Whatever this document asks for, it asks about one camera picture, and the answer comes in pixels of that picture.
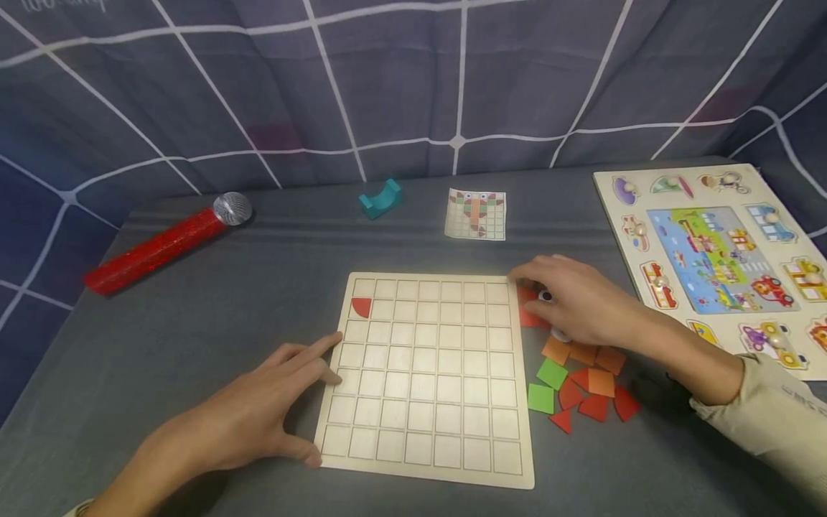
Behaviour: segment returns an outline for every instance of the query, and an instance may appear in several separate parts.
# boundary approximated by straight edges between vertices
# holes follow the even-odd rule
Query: hand
[[[663,320],[598,270],[567,256],[536,256],[509,278],[543,284],[553,301],[532,300],[524,308],[584,344],[634,348],[647,328]]]

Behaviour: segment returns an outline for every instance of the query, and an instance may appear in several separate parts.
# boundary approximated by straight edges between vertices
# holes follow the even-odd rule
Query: red square piece
[[[606,421],[606,410],[609,408],[609,397],[603,395],[592,395],[580,402],[580,411],[585,416],[591,417],[598,422]]]
[[[623,386],[614,387],[614,411],[624,422],[640,410],[640,403]]]

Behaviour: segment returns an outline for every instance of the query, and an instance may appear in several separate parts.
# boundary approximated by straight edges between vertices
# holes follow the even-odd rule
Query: red triangle piece
[[[589,390],[589,369],[583,368],[582,370],[573,371],[569,373],[569,379],[575,382],[578,386],[583,388],[584,390]]]
[[[609,408],[609,397],[603,395],[592,395],[580,402],[580,411],[585,416],[591,417],[598,422],[606,421],[606,410]]]
[[[578,405],[585,398],[577,385],[570,378],[566,377],[560,390],[557,392],[560,397],[560,407],[563,409],[571,409]]]
[[[640,410],[640,403],[623,386],[614,387],[614,411],[624,422]]]
[[[351,298],[353,310],[363,318],[370,317],[370,298]]]
[[[568,409],[557,414],[550,414],[548,415],[548,419],[566,434],[571,434],[571,411]]]

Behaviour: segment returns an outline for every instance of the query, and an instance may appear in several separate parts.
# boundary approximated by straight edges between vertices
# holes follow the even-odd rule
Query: finger
[[[313,442],[304,438],[285,433],[278,437],[276,447],[279,456],[292,457],[311,468],[322,466],[322,454]]]

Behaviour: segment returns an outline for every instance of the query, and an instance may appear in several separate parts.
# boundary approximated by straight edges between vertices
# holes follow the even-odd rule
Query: green square piece
[[[539,384],[528,385],[528,408],[545,414],[554,414],[554,390]]]
[[[543,361],[540,371],[537,372],[537,378],[555,390],[560,389],[567,376],[568,370],[550,359]]]

